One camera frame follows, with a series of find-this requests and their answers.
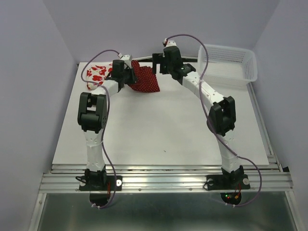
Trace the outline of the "dark red dotted skirt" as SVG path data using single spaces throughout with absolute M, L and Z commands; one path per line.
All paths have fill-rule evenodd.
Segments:
M 156 74 L 153 73 L 153 69 L 150 66 L 141 66 L 136 60 L 131 62 L 131 66 L 137 82 L 133 84 L 126 83 L 126 85 L 132 90 L 141 93 L 156 93 L 160 91 Z

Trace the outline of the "white red poppy skirt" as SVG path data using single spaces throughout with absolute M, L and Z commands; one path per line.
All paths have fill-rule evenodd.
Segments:
M 86 68 L 86 86 L 88 90 L 94 90 L 102 85 L 107 75 L 112 71 L 112 63 L 91 63 Z

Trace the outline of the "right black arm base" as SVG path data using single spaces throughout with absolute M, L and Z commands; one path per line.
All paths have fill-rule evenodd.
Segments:
M 207 175 L 203 189 L 221 191 L 220 197 L 224 203 L 237 206 L 242 200 L 242 191 L 251 189 L 251 186 L 246 174 L 238 178 L 227 175 Z

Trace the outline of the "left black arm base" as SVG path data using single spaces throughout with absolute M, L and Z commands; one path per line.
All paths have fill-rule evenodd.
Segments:
M 104 209 L 110 206 L 115 192 L 122 190 L 123 177 L 121 175 L 107 175 L 106 171 L 92 172 L 86 170 L 83 176 L 77 176 L 81 192 L 89 192 L 92 207 Z

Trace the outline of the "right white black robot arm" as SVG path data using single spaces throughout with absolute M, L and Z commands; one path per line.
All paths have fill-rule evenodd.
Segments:
M 153 73 L 170 74 L 196 95 L 202 104 L 209 130 L 216 136 L 221 155 L 218 175 L 207 175 L 207 190 L 232 190 L 242 183 L 244 169 L 234 151 L 236 122 L 235 100 L 225 97 L 202 80 L 191 64 L 185 64 L 176 45 L 166 46 L 162 53 L 152 54 Z

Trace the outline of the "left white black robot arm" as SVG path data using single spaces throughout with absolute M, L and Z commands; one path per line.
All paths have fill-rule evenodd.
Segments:
M 87 165 L 84 175 L 76 177 L 81 191 L 103 191 L 111 178 L 107 176 L 103 158 L 103 132 L 108 120 L 108 101 L 124 85 L 137 82 L 131 60 L 114 60 L 112 71 L 95 90 L 83 92 L 79 98 L 77 122 L 86 139 Z

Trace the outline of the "white plastic basket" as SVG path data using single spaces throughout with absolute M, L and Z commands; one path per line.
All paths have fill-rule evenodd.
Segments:
M 197 72 L 206 68 L 203 80 L 230 86 L 245 86 L 257 80 L 255 53 L 248 49 L 209 45 L 200 46 Z

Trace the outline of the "white table board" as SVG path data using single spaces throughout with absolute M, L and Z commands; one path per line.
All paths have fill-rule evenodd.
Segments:
M 200 100 L 169 75 L 158 75 L 160 91 L 124 87 L 111 97 L 104 135 L 115 165 L 220 165 L 218 142 L 208 130 Z M 234 151 L 243 165 L 267 165 L 268 150 L 248 89 L 214 85 L 236 105 Z

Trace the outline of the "aluminium rail frame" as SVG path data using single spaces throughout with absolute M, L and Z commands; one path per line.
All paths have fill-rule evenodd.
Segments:
M 269 164 L 261 167 L 262 194 L 242 208 L 219 203 L 218 192 L 203 189 L 218 166 L 118 166 L 122 191 L 110 209 L 91 208 L 75 176 L 83 165 L 54 164 L 43 175 L 31 231 L 298 231 L 293 182 L 272 150 L 251 85 L 247 86 Z

